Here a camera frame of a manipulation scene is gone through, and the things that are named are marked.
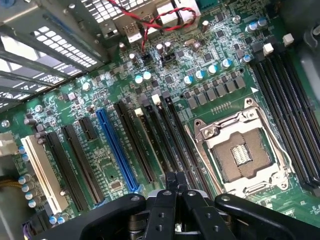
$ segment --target white connector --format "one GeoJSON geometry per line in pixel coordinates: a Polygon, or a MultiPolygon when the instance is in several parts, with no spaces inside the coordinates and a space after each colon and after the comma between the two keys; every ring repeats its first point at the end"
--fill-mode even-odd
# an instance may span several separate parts
{"type": "Polygon", "coordinates": [[[22,138],[21,142],[53,214],[61,213],[69,204],[66,197],[60,195],[61,187],[44,147],[37,143],[33,135],[22,138]]]}
{"type": "Polygon", "coordinates": [[[14,136],[10,132],[0,133],[0,157],[18,153],[14,136]]]}

